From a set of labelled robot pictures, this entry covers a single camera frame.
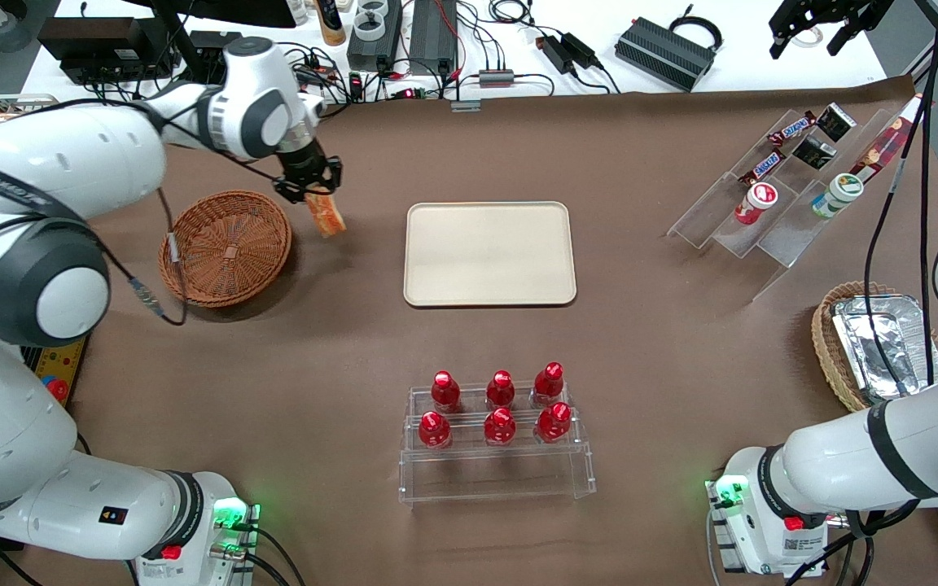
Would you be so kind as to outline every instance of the brown table surface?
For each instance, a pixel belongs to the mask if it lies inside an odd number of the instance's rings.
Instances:
[[[100,457],[231,479],[263,504],[264,528],[310,586],[708,585],[704,479],[734,450],[779,443],[845,413],[823,381],[810,316],[827,290],[862,277],[890,173],[753,304],[770,263],[698,252],[665,233],[787,108],[837,100],[866,119],[879,107],[895,111],[912,92],[896,79],[819,92],[495,100],[470,115],[451,114],[446,103],[350,108],[320,129],[325,149],[346,163],[339,203],[349,232],[322,240],[305,208],[284,204],[300,238],[298,262],[249,305],[198,312],[181,329],[150,315],[116,278],[75,396],[79,430]],[[270,192],[218,156],[183,149],[169,150],[164,188],[176,212],[219,190]],[[917,195],[915,163],[874,267],[876,281],[914,295]],[[409,307],[401,292],[407,208],[507,199],[569,207],[576,301]],[[938,164],[931,210],[935,251]],[[94,225],[166,295],[156,198]],[[938,330],[938,305],[933,320]],[[565,364],[584,414],[596,494],[399,503],[409,386],[440,368],[466,383],[497,368],[528,378],[550,360]],[[268,548],[263,555],[280,561]],[[44,549],[15,559],[46,586],[129,581],[119,562]],[[11,584],[21,582],[0,563],[0,585]],[[870,585],[890,584],[938,585],[938,512],[879,535]]]

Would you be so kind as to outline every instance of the acrylic display shelf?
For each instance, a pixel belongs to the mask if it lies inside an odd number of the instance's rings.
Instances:
[[[857,121],[856,127],[849,130],[837,143],[832,142],[822,130],[813,127],[779,147],[787,159],[762,179],[777,188],[777,203],[763,212],[755,223],[740,223],[734,216],[734,209],[747,193],[747,186],[738,181],[738,178],[755,168],[756,164],[772,152],[774,145],[766,140],[766,134],[784,129],[802,116],[800,112],[788,111],[668,230],[668,234],[678,234],[695,248],[715,241],[738,259],[743,259],[749,252],[758,248],[776,260],[779,264],[777,272],[755,297],[765,292],[780,277],[784,277],[786,271],[803,255],[827,222],[831,221],[813,212],[810,207],[813,198],[823,193],[827,183],[836,175],[848,172],[893,119],[891,112],[879,110],[866,124]],[[819,170],[791,154],[810,134],[838,149],[834,159]]]
[[[451,423],[451,445],[425,448],[418,437],[422,415],[433,410],[429,387],[413,387],[407,398],[401,443],[401,503],[486,501],[524,496],[573,496],[596,491],[592,448],[581,413],[573,407],[570,386],[559,400],[571,405],[570,431],[554,443],[539,443],[533,424],[540,409],[529,404],[531,381],[514,382],[510,410],[516,437],[501,448],[484,441],[488,416],[485,385],[462,385],[462,412],[445,415]]]

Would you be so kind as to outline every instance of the round wicker basket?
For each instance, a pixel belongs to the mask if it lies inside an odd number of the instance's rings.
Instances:
[[[871,295],[896,293],[896,290],[890,286],[872,282],[870,293]],[[823,297],[823,301],[820,301],[816,311],[813,312],[813,348],[816,348],[816,357],[820,361],[824,378],[831,385],[831,390],[835,391],[835,396],[838,396],[838,400],[842,401],[842,405],[845,405],[849,411],[860,411],[860,409],[867,409],[870,405],[861,396],[856,381],[853,381],[853,370],[849,368],[845,350],[838,341],[835,324],[831,322],[831,305],[846,297],[857,295],[863,295],[863,282],[842,283],[831,289],[831,292]],[[931,341],[938,350],[938,336],[935,330],[931,333]]]
[[[210,195],[179,215],[173,226],[186,297],[202,308],[242,303],[277,278],[291,250],[291,224],[272,199],[250,190]],[[157,269],[178,298],[182,289],[161,241]]]

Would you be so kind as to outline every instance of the green status light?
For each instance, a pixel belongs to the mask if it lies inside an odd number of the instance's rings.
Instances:
[[[747,491],[746,476],[729,474],[715,481],[715,492],[718,493],[719,500],[723,503],[729,501],[734,505],[740,505],[744,502],[745,491]]]
[[[248,505],[241,498],[232,496],[216,501],[213,507],[213,519],[217,526],[230,529],[235,523],[242,523],[245,520],[245,514],[248,512]]]

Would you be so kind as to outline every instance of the white table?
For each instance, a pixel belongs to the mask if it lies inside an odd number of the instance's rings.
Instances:
[[[490,20],[487,15],[487,0],[468,0],[480,10],[480,18]],[[864,34],[853,38],[836,57],[826,52],[826,44],[834,36],[840,25],[820,25],[823,42],[814,48],[789,45],[781,59],[773,60],[769,56],[772,36],[768,21],[781,0],[694,0],[692,14],[703,16],[714,22],[725,38],[722,48],[715,58],[710,72],[701,78],[695,92],[721,92],[722,90],[798,90],[846,88],[863,85],[885,78],[878,57],[874,55],[870,43]],[[614,76],[622,92],[665,93],[677,92],[667,83],[649,77],[646,73],[629,66],[614,56],[614,45],[618,37],[632,24],[632,18],[644,16],[651,21],[667,24],[685,10],[687,1],[679,2],[629,2],[628,0],[536,0],[533,15],[537,24],[551,26],[566,33],[573,33],[585,44],[595,49],[597,55],[606,64],[607,70]],[[78,16],[81,0],[62,0],[57,8],[57,16]],[[123,2],[122,0],[97,0],[89,2],[85,14],[88,16],[132,15],[138,18],[152,15],[149,8]],[[405,33],[410,32],[412,7],[405,10]],[[353,26],[353,12],[343,12],[343,23],[347,37]],[[481,24],[503,44],[506,49],[506,66],[516,73],[543,73],[554,78],[555,93],[558,95],[595,94],[603,90],[585,88],[572,77],[560,77],[551,63],[533,45],[537,30],[509,24]],[[220,21],[190,18],[187,30],[238,31],[246,37],[258,36],[272,38],[275,41],[294,41],[305,45],[323,48],[338,62],[343,74],[349,74],[346,62],[346,45],[328,47],[321,38],[316,15],[310,14],[305,25],[295,29],[263,28],[244,26]],[[462,41],[468,53],[463,75],[476,73],[484,67],[483,49],[471,31],[458,27]],[[710,45],[711,38],[707,31],[697,26],[684,26],[678,33],[701,45]],[[491,48],[492,66],[494,49]],[[406,63],[399,63],[402,70]],[[607,83],[600,71],[592,68],[581,71],[581,78],[591,83]],[[412,77],[407,81],[387,82],[390,92],[419,86],[427,90],[435,89],[436,83],[431,77]],[[511,88],[481,89],[474,83],[466,82],[462,86],[462,99],[488,97],[532,96],[548,93],[548,82],[533,78],[533,82],[517,82]],[[38,51],[31,72],[24,83],[24,93],[48,93],[60,100],[89,97],[90,93],[74,85],[59,69],[59,62],[45,48]],[[151,95],[153,84],[145,82],[141,93]],[[375,95],[375,87],[369,92]],[[454,91],[448,92],[454,97]]]

